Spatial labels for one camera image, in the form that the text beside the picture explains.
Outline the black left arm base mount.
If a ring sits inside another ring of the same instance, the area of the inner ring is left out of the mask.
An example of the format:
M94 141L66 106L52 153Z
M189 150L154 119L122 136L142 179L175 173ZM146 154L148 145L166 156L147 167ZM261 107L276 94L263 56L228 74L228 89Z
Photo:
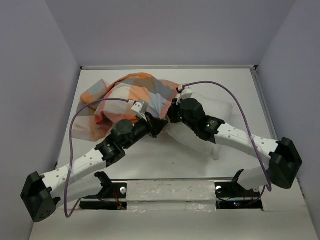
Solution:
M82 198L79 208L81 210L126 210L127 182L112 181L109 176L102 171L96 172L94 176L100 181L100 191L96 195L89 195Z

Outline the multicolour patchwork pillowcase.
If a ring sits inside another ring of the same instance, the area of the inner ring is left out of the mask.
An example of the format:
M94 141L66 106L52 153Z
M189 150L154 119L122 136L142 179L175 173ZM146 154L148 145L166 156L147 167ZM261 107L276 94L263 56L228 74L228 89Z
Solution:
M179 84L156 79L148 73L131 73L109 84L101 79L80 96L78 116L72 126L75 139L96 142L109 134L120 120L137 122L129 101L148 104L147 112L165 119Z

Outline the white pillow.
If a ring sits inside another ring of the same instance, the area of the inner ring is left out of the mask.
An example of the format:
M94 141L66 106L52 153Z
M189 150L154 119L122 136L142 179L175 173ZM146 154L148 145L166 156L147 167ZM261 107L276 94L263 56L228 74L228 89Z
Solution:
M190 98L181 101L180 108L182 122L170 123L168 118L164 132L178 143L217 161L221 147L216 144L214 135L231 117L233 105L192 93Z

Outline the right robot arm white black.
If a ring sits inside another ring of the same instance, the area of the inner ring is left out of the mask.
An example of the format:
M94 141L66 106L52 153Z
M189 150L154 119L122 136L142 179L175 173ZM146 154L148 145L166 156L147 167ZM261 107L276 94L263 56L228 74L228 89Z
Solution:
M241 169L233 177L230 190L235 196L262 186L290 189L302 166L303 161L291 139L250 135L222 119L207 115L194 98L173 99L168 117L172 123L184 124L202 141L230 147L258 159L259 167Z

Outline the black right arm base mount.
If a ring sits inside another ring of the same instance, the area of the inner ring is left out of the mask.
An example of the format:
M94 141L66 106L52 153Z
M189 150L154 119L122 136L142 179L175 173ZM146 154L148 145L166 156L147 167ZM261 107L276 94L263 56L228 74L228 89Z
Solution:
M264 191L246 190L239 185L238 180L244 170L239 170L231 181L214 183L217 210L263 209L261 200Z

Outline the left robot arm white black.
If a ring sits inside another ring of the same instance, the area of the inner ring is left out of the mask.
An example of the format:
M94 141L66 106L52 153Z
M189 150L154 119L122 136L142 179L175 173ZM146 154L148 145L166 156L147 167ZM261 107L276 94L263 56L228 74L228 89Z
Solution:
M100 179L93 186L94 193L101 198L108 196L111 191L110 181L99 171L124 158L125 151L143 137L149 135L156 138L167 124L167 120L155 118L150 113L136 123L127 119L120 120L104 141L73 160L72 164L43 174L36 171L29 174L20 197L32 221L44 221L55 212L59 204L67 203L65 188L90 174Z

